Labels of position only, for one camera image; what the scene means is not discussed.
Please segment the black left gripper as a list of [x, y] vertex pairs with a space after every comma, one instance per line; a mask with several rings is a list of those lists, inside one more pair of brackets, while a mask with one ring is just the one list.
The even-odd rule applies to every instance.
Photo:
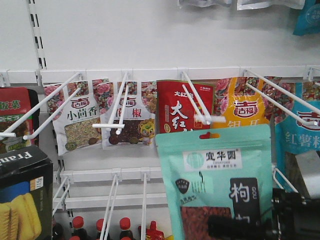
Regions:
[[[298, 192], [272, 190], [273, 223], [279, 240], [318, 240], [320, 238], [320, 200], [305, 198]], [[255, 225], [211, 215], [208, 235], [216, 239], [272, 239], [267, 225]]]

